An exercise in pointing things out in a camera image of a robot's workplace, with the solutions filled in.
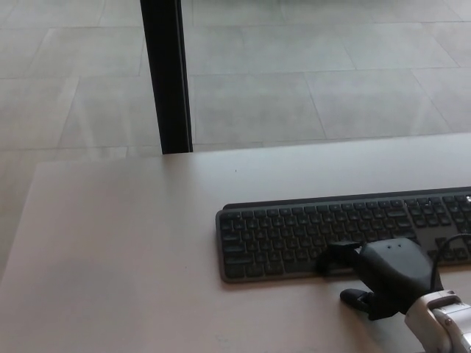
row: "robotic arm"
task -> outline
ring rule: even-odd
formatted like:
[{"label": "robotic arm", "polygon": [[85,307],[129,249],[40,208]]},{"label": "robotic arm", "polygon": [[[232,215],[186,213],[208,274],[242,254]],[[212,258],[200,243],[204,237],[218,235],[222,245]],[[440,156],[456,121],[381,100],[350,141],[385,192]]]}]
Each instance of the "robotic arm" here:
[{"label": "robotic arm", "polygon": [[317,271],[326,274],[335,265],[352,268],[371,290],[344,290],[345,304],[370,320],[405,314],[426,353],[471,353],[471,306],[444,290],[439,275],[431,288],[432,262],[413,241],[333,243],[317,261]]}]

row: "black keyboard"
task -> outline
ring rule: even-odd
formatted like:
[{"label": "black keyboard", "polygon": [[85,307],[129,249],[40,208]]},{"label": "black keyboard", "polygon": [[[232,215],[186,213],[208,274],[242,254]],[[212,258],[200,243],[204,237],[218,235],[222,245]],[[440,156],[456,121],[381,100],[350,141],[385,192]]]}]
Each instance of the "black keyboard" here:
[{"label": "black keyboard", "polygon": [[[409,238],[430,257],[448,237],[471,232],[471,188],[229,204],[216,215],[225,282],[314,275],[329,243]],[[441,265],[471,262],[471,240],[446,249]]]}]

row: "gray floor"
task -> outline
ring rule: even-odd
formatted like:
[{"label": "gray floor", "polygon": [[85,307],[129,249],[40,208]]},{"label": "gray floor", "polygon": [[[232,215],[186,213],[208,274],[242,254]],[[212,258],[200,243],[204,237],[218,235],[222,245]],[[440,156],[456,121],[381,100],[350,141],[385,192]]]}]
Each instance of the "gray floor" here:
[{"label": "gray floor", "polygon": [[[182,3],[197,151],[471,131],[471,0]],[[0,276],[36,163],[160,154],[144,44],[139,0],[0,0]]]}]

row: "tiled floor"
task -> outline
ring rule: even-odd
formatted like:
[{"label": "tiled floor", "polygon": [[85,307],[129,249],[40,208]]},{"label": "tiled floor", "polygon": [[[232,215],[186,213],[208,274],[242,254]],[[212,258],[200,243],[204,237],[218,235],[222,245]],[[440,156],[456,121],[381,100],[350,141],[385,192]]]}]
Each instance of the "tiled floor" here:
[{"label": "tiled floor", "polygon": [[[196,151],[471,132],[471,0],[181,1]],[[0,0],[0,277],[36,163],[155,117],[139,0]]]}]

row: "wireless keyboard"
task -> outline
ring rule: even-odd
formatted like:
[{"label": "wireless keyboard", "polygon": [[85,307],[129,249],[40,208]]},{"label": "wireless keyboard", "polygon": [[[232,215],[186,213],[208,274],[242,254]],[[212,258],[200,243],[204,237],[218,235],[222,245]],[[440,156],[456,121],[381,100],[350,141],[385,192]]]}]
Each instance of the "wireless keyboard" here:
[{"label": "wireless keyboard", "polygon": [[[340,240],[409,238],[434,258],[448,237],[468,232],[471,188],[229,204],[216,215],[225,282],[313,276],[316,258]],[[470,262],[471,240],[457,240],[440,264]]]}]

